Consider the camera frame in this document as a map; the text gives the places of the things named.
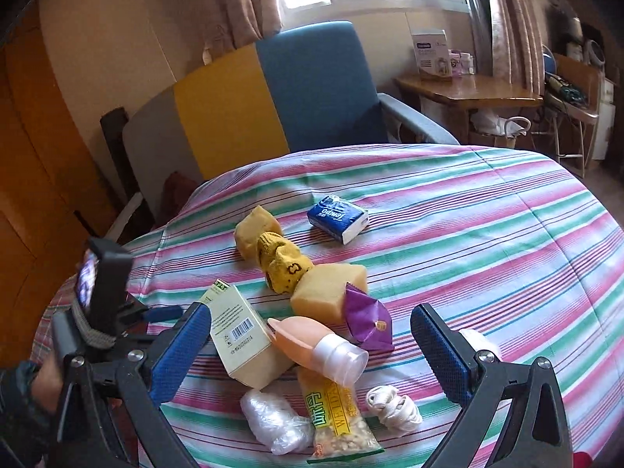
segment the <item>blue gripper pad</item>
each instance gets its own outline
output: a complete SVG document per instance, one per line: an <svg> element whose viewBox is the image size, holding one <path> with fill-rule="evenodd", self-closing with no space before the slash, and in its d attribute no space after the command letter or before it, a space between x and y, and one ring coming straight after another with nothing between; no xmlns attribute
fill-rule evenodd
<svg viewBox="0 0 624 468"><path fill-rule="evenodd" d="M211 317L208 306L193 303L189 310L191 309L194 311L187 311L169 330L176 331L174 337L151 368L150 396L157 406L174 398L210 334Z"/></svg>
<svg viewBox="0 0 624 468"><path fill-rule="evenodd" d="M475 352L472 347L461 334L451 331L430 305L419 305L413 309L410 327L414 340L422 350L422 355L436 375L448 400L462 407L467 406L472 399L472 388L475 383L472 381L471 368L468 368L467 364L476 368L476 363L472 360L466 364L466 359L458 355L453 348L453 342L467 344L473 357Z"/></svg>
<svg viewBox="0 0 624 468"><path fill-rule="evenodd" d="M150 308L143 314L143 320L151 324L156 322L167 322L177 320L184 314L181 306L160 306Z"/></svg>

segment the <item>yellow panel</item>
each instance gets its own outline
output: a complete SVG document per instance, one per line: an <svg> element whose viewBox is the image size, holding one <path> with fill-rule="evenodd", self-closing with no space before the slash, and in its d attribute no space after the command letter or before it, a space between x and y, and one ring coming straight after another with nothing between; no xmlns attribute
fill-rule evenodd
<svg viewBox="0 0 624 468"><path fill-rule="evenodd" d="M289 152L254 45L194 71L174 93L205 179Z"/></svg>

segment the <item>curtain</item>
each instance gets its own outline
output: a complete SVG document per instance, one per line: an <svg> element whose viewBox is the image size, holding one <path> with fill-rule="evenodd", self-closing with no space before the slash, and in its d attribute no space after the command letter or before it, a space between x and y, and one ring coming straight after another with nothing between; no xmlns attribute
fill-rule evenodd
<svg viewBox="0 0 624 468"><path fill-rule="evenodd" d="M467 0L477 73L492 75L492 20L489 0Z"/></svg>
<svg viewBox="0 0 624 468"><path fill-rule="evenodd" d="M489 0L492 19L492 74L544 92L542 34L531 0Z"/></svg>
<svg viewBox="0 0 624 468"><path fill-rule="evenodd" d="M186 0L204 40L204 63L282 28L277 0Z"/></svg>

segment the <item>purple snack bag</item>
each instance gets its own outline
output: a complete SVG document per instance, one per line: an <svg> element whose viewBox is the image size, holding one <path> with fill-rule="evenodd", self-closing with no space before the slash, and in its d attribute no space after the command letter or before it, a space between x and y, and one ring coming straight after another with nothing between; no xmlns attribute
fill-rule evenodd
<svg viewBox="0 0 624 468"><path fill-rule="evenodd" d="M392 317L382 302L347 283L343 313L351 336L361 349L394 350Z"/></svg>

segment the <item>pink bottle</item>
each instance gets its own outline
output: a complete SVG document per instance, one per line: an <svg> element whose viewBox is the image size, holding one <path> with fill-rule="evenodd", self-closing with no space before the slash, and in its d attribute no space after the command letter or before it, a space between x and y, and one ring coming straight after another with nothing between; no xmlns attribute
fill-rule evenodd
<svg viewBox="0 0 624 468"><path fill-rule="evenodd" d="M307 317L282 321L269 318L273 343L299 365L322 374L342 387L351 387L368 362L368 352L352 345L330 328Z"/></svg>

